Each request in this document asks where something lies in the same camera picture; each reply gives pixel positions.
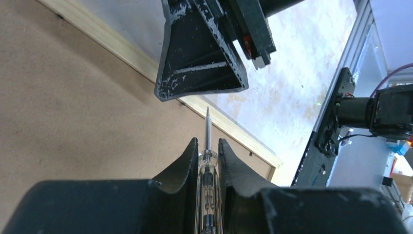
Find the white paint scratch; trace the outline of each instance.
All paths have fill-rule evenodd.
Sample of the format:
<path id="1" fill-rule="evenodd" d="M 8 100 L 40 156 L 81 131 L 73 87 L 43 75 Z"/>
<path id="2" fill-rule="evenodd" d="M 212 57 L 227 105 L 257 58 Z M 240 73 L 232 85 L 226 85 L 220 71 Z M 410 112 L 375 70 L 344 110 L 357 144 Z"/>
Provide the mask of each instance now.
<path id="1" fill-rule="evenodd" d="M 349 199 L 346 196 L 344 196 L 343 194 L 338 193 L 337 195 L 338 195 L 338 197 L 340 197 L 344 201 L 349 201 Z"/>
<path id="2" fill-rule="evenodd" d="M 381 199 L 381 196 L 380 196 L 379 194 L 371 193 L 371 192 L 363 193 L 363 194 L 360 196 L 360 201 L 370 202 L 370 203 L 372 203 L 375 207 L 380 207 L 380 204 L 381 204 L 380 199 Z"/>
<path id="3" fill-rule="evenodd" d="M 179 73 L 184 73 L 184 72 L 202 71 L 202 70 L 211 69 L 211 68 L 218 68 L 218 67 L 226 67 L 226 62 L 218 62 L 218 63 L 200 65 L 200 66 L 196 66 L 196 67 L 182 68 L 182 69 L 174 71 L 173 73 L 174 74 L 179 74 Z"/>
<path id="4" fill-rule="evenodd" d="M 180 19 L 182 16 L 186 14 L 187 11 L 191 10 L 191 5 L 188 1 L 186 4 L 181 4 L 180 7 L 181 9 L 171 12 L 170 19 L 172 22 L 175 22 L 176 20 Z"/>

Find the brown cardboard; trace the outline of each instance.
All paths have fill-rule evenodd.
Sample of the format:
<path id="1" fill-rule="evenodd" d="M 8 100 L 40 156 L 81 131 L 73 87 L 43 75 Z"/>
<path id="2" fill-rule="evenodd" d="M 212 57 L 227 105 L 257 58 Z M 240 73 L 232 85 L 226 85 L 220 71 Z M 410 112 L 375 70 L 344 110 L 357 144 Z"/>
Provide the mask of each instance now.
<path id="1" fill-rule="evenodd" d="M 392 174 L 392 178 L 395 181 L 397 187 L 400 190 L 401 196 L 406 203 L 412 204 L 413 195 L 413 176 Z"/>
<path id="2" fill-rule="evenodd" d="M 202 141 L 203 118 L 160 102 L 152 82 L 44 5 L 0 6 L 0 231 L 41 180 L 150 178 Z M 268 176 L 268 164 L 212 135 L 214 150 L 226 138 Z"/>

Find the black wire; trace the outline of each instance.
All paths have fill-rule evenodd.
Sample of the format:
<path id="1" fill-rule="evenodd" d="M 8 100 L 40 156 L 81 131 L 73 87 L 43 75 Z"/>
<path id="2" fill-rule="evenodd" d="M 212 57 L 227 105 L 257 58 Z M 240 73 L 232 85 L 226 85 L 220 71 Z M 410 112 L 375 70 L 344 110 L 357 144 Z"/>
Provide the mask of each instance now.
<path id="1" fill-rule="evenodd" d="M 402 222 L 406 221 L 406 219 L 411 218 L 411 217 L 413 217 L 413 215 L 407 216 L 406 218 L 404 218 L 404 219 L 402 220 Z"/>
<path id="2" fill-rule="evenodd" d="M 340 140 L 338 140 L 338 142 L 340 143 L 341 141 L 344 141 L 344 140 L 347 140 L 349 138 L 356 137 L 356 136 L 376 137 L 377 135 L 376 134 L 372 134 L 372 135 L 354 134 L 354 135 L 345 136 L 345 137 L 341 138 Z"/>

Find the white wall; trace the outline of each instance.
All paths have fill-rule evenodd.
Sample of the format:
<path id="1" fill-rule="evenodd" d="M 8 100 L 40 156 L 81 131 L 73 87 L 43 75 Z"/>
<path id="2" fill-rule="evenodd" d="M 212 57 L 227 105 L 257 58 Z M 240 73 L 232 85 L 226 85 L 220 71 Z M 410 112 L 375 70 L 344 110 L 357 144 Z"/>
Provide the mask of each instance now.
<path id="1" fill-rule="evenodd" d="M 397 157 L 396 164 L 394 165 L 393 173 L 402 174 L 405 176 L 413 176 L 413 169 L 407 162 L 406 158 L 395 154 Z"/>
<path id="2" fill-rule="evenodd" d="M 413 63 L 413 0 L 370 0 L 370 4 L 387 69 Z"/>

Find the wooden board edge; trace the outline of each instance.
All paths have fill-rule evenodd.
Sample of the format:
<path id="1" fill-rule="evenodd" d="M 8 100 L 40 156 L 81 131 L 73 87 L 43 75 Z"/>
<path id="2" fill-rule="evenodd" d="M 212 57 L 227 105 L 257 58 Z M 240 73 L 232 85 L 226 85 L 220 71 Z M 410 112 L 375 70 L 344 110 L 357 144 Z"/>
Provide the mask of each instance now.
<path id="1" fill-rule="evenodd" d="M 270 171 L 268 172 L 268 176 L 267 176 L 268 181 L 271 181 L 272 178 L 274 177 L 275 170 L 276 170 L 275 167 L 270 168 Z"/>
<path id="2" fill-rule="evenodd" d="M 147 79 L 156 82 L 159 64 L 152 60 L 145 52 L 131 44 L 124 37 L 119 35 L 101 19 L 96 17 L 91 11 L 86 9 L 77 0 L 38 0 L 52 11 L 63 16 L 73 26 L 91 37 L 97 43 L 109 50 L 115 56 L 123 60 L 136 71 L 140 72 Z M 209 104 L 198 96 L 187 96 L 180 98 L 187 107 L 197 114 L 205 117 Z M 210 106 L 209 111 L 213 117 L 214 125 L 229 135 L 235 141 L 243 145 L 253 154 L 268 163 L 275 169 L 282 166 L 282 161 L 270 152 L 265 146 L 251 137 L 242 128 L 229 120 L 216 108 Z M 278 176 L 274 173 L 271 182 L 277 182 Z"/>

